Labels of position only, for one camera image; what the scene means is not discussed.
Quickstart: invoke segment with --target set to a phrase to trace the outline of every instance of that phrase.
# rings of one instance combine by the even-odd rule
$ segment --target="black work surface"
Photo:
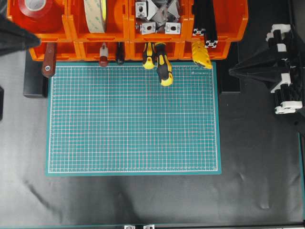
[[[286,1],[250,0],[240,58],[266,47]],[[219,97],[222,171],[216,176],[46,177],[47,100],[22,96],[25,53],[0,58],[0,227],[172,223],[290,224],[303,221],[298,139],[273,113],[270,93],[242,82]]]

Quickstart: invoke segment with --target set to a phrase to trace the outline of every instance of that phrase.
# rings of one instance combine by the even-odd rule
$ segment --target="green cutting mat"
[[[47,175],[220,174],[215,64],[156,70],[58,63],[50,79]]]

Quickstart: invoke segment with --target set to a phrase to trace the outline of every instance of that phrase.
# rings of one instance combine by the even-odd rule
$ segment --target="red tape roll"
[[[53,0],[19,0],[19,9],[30,18],[39,19],[47,15],[52,6]]]
[[[33,33],[54,33],[62,27],[64,10],[55,0],[18,0],[21,27]]]

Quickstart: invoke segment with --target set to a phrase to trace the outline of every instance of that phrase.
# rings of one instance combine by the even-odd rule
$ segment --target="yellow and black screwdriver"
[[[173,83],[172,65],[168,61],[165,51],[165,43],[157,42],[154,44],[157,55],[157,73],[162,86],[170,86]]]
[[[155,57],[154,45],[151,42],[146,43],[143,51],[143,66],[145,69],[154,68]]]

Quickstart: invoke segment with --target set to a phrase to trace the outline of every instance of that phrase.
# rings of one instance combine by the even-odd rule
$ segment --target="orange storage bin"
[[[238,42],[244,36],[248,23],[248,0],[213,0],[218,40]],[[187,41],[204,40],[203,36],[193,36],[194,0],[189,0],[189,28]]]
[[[35,33],[42,42],[70,42],[67,0],[54,0],[51,14],[39,19],[25,16],[18,0],[8,0],[7,17],[22,28]]]
[[[211,60],[226,59],[230,50],[231,42],[219,41],[216,48],[208,48]],[[182,42],[180,60],[192,60],[192,42]]]
[[[30,49],[30,54],[34,61],[43,61],[47,43]],[[81,52],[77,42],[59,42],[57,43],[57,61],[79,61]]]
[[[178,60],[181,48],[180,42],[165,42],[166,52],[169,60]],[[133,61],[143,60],[144,42],[130,42],[130,59]]]
[[[68,0],[68,21],[74,41],[128,41],[128,0],[107,1],[107,18],[106,33],[90,33],[83,0]]]
[[[180,3],[180,20],[181,34],[165,34],[154,33],[142,35],[139,30],[136,30],[136,22],[142,20],[135,17],[135,2],[137,0],[129,0],[129,29],[131,42],[182,42],[186,39],[188,31],[188,0],[179,0]]]
[[[100,59],[100,47],[103,42],[80,42],[81,59],[84,61],[98,61]],[[107,42],[108,60],[115,61],[115,54],[117,50],[117,42]],[[124,43],[125,60],[130,59],[129,42]]]

